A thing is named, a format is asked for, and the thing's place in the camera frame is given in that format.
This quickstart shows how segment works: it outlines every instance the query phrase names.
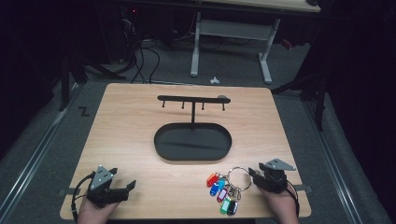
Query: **key ring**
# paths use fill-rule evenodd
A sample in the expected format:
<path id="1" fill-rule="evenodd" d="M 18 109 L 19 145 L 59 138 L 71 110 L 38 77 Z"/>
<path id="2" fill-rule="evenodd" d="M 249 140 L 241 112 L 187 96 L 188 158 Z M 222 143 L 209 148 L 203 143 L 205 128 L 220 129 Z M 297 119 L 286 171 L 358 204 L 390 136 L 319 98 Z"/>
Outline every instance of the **key ring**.
<path id="1" fill-rule="evenodd" d="M 250 186 L 251 186 L 251 178 L 250 178 L 250 176 L 249 176 L 250 182 L 249 182 L 249 184 L 247 185 L 247 187 L 245 187 L 244 189 L 240 189 L 240 188 L 238 188 L 238 187 L 236 187 L 236 186 L 233 185 L 233 183 L 231 182 L 230 174 L 231 174 L 231 172 L 232 172 L 233 170 L 235 170 L 235 169 L 244 170 L 244 171 L 249 175 L 248 170 L 245 169 L 244 167 L 236 166 L 236 167 L 234 167 L 234 168 L 231 168 L 230 171 L 228 171 L 228 174 L 227 174 L 228 183 L 231 185 L 231 187 L 233 187 L 233 188 L 235 188 L 235 189 L 239 189 L 240 191 L 245 191 L 245 190 L 247 190 L 248 188 L 250 188 Z"/>

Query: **metal desk leg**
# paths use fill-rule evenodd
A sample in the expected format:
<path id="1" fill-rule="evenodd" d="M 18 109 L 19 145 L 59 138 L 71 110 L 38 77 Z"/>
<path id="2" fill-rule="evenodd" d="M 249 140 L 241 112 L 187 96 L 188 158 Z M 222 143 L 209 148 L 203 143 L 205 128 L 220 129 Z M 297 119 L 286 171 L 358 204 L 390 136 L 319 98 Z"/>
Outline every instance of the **metal desk leg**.
<path id="1" fill-rule="evenodd" d="M 268 69 L 268 64 L 267 64 L 267 57 L 268 53 L 270 52 L 271 46 L 274 42 L 274 38 L 276 35 L 277 27 L 279 26 L 280 19 L 276 19 L 274 22 L 274 25 L 271 29 L 271 32 L 268 36 L 267 44 L 265 46 L 264 52 L 259 54 L 259 60 L 260 60 L 260 65 L 262 66 L 262 75 L 264 76 L 264 82 L 266 84 L 271 84 L 272 79 L 271 79 L 271 74 Z"/>
<path id="2" fill-rule="evenodd" d="M 197 22 L 195 27 L 195 45 L 192 53 L 191 62 L 191 76 L 198 76 L 198 64 L 199 64 L 199 36 L 201 33 L 201 12 L 197 12 Z"/>

